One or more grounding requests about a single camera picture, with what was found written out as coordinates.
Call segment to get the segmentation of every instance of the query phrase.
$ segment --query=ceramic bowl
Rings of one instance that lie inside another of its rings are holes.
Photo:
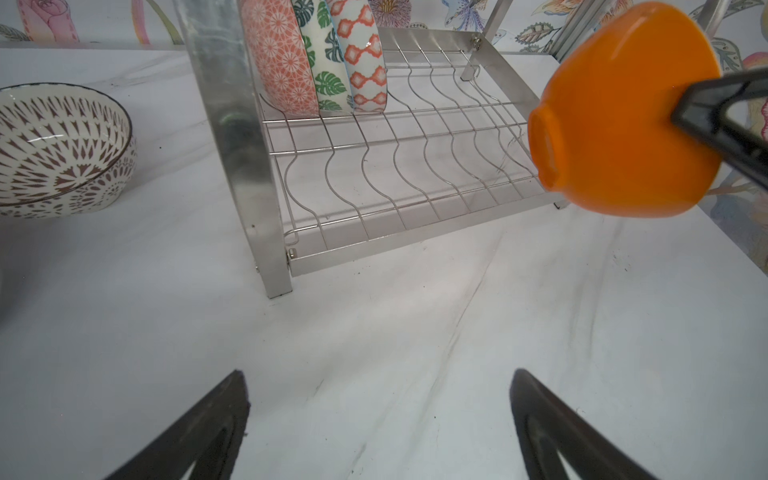
[[[352,113],[352,88],[326,3],[293,0],[293,12],[304,38],[320,111],[323,116]]]
[[[0,89],[0,215],[62,217],[108,206],[133,174],[132,134],[125,109],[99,91]]]
[[[269,102],[286,114],[317,116],[317,94],[290,0],[244,0],[245,39]]]
[[[386,67],[368,0],[328,0],[356,111],[384,111]]]

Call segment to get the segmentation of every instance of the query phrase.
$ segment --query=orange bowl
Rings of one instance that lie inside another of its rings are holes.
[[[560,66],[528,119],[541,183],[589,210],[669,217],[707,192],[720,155],[672,125],[690,84],[720,77],[710,43],[675,7],[647,2]]]

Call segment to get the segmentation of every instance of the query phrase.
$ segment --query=butterfly illustration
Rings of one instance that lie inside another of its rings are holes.
[[[485,20],[478,13],[485,9],[488,0],[442,0],[448,7],[445,16],[445,26],[461,31],[482,31]]]

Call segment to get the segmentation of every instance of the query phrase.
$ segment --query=red patterned plate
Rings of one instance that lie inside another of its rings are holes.
[[[319,114],[312,70],[290,0],[244,0],[250,54],[270,103],[287,114]]]

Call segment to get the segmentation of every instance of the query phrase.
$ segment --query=floral wallpaper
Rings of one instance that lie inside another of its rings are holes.
[[[597,30],[633,5],[613,0]],[[495,0],[369,0],[379,25],[481,31]],[[493,39],[499,51],[549,51],[581,0],[514,0]],[[712,46],[724,73],[768,67],[768,0],[732,0]],[[703,0],[670,0],[691,18]],[[102,43],[122,48],[182,45],[173,0],[5,0],[0,41]],[[732,116],[768,140],[768,101],[737,105]],[[723,166],[701,208],[768,273],[768,194]]]

